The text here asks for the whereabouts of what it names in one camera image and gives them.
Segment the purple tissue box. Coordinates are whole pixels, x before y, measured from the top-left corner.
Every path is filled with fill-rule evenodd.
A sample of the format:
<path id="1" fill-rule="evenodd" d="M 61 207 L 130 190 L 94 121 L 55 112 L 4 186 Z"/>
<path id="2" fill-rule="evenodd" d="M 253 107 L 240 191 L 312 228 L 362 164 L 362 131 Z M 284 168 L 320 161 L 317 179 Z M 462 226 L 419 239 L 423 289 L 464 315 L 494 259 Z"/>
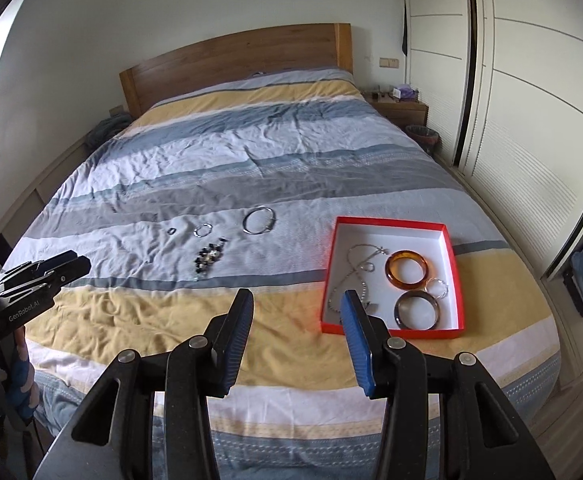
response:
<path id="1" fill-rule="evenodd" d="M 418 91 L 410 84 L 400 84 L 391 89 L 391 96 L 397 101 L 417 101 Z"/>

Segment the amber orange bangle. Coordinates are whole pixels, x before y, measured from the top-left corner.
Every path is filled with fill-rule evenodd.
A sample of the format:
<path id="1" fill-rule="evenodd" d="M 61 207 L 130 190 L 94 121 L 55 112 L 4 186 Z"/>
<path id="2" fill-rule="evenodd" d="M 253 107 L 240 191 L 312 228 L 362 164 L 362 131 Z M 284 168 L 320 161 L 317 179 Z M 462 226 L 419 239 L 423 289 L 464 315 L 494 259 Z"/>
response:
<path id="1" fill-rule="evenodd" d="M 417 252 L 399 250 L 387 258 L 385 275 L 388 282 L 398 289 L 419 289 L 429 278 L 429 265 Z"/>

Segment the white sliding wardrobe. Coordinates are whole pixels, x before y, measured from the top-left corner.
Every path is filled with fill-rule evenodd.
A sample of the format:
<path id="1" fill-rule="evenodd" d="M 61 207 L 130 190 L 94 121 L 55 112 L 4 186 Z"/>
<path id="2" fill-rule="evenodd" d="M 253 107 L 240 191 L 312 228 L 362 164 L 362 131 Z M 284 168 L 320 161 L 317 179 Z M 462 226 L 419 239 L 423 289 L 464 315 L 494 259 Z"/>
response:
<path id="1" fill-rule="evenodd" d="M 404 0 L 441 158 L 551 274 L 583 229 L 583 0 Z"/>

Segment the striped blue yellow bedspread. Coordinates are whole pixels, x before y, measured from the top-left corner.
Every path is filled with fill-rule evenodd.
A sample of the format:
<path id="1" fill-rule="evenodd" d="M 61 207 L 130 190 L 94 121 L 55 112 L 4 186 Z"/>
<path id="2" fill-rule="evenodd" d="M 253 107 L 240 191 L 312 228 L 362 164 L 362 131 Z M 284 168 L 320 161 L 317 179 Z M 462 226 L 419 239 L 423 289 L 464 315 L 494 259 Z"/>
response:
<path id="1" fill-rule="evenodd" d="M 357 385 L 345 339 L 319 315 L 339 217 L 444 224 L 469 351 L 524 420 L 561 368 L 555 321 L 528 268 L 462 185 L 365 101 L 338 68 L 218 84 L 154 105 L 56 191 L 9 266 L 72 250 L 91 271 L 27 326 L 58 434 L 126 349 L 173 349 L 240 288 L 255 318 L 236 385 L 209 404 L 226 479 L 367 479 L 384 405 Z"/>

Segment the wooden nightstand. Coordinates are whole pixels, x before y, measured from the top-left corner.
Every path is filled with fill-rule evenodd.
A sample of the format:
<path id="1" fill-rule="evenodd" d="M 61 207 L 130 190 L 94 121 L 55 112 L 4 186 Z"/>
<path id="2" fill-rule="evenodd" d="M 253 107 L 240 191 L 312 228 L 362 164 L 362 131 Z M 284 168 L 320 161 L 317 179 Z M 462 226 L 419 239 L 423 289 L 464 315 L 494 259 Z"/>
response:
<path id="1" fill-rule="evenodd" d="M 428 106 L 419 101 L 398 101 L 388 94 L 364 92 L 365 101 L 398 128 L 426 126 Z"/>

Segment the wooden headboard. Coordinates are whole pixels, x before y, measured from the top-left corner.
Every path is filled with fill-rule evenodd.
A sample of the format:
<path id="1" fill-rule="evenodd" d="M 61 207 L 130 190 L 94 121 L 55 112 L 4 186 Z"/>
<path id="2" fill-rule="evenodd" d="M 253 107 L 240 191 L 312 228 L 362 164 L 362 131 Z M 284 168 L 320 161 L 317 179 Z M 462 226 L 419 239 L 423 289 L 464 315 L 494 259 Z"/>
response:
<path id="1" fill-rule="evenodd" d="M 180 47 L 119 74 L 135 118 L 154 104 L 256 73 L 339 67 L 353 71 L 348 23 L 273 26 L 235 32 Z"/>

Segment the thin silver hoop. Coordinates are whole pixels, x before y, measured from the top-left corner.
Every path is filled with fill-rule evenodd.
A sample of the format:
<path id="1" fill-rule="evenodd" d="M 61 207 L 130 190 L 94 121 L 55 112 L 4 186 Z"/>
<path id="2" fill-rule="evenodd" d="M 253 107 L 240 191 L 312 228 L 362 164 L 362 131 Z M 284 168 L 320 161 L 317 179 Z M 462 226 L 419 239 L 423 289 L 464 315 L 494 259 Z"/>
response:
<path id="1" fill-rule="evenodd" d="M 449 295 L 450 288 L 441 278 L 431 278 L 425 285 L 425 292 L 437 300 L 442 300 Z"/>

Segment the red jewelry box white inside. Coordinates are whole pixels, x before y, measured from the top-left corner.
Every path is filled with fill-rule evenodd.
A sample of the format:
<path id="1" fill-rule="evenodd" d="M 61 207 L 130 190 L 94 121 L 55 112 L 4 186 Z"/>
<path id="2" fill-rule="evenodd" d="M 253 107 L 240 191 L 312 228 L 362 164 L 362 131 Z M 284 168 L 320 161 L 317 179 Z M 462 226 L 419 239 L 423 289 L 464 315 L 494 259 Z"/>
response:
<path id="1" fill-rule="evenodd" d="M 348 289 L 392 335 L 451 339 L 465 330 L 459 271 L 442 223 L 337 218 L 323 290 L 324 333 L 343 333 L 340 303 Z"/>

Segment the dark brown bangle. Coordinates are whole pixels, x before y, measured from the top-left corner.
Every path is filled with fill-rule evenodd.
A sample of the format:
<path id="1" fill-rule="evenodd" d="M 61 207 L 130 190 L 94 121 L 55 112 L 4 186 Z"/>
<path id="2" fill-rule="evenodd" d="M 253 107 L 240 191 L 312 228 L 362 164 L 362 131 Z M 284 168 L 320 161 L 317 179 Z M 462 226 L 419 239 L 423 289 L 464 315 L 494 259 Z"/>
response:
<path id="1" fill-rule="evenodd" d="M 428 292 L 409 290 L 395 303 L 395 322 L 401 330 L 433 330 L 439 320 L 438 300 Z"/>

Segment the dark waste bin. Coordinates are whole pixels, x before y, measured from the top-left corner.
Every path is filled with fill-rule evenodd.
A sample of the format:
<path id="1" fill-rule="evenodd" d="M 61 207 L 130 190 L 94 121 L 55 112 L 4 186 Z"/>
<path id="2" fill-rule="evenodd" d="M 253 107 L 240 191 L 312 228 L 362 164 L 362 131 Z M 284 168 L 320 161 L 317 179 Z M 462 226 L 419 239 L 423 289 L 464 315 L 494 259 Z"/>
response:
<path id="1" fill-rule="evenodd" d="M 429 155 L 433 154 L 440 142 L 439 133 L 426 126 L 408 125 L 404 132 Z"/>

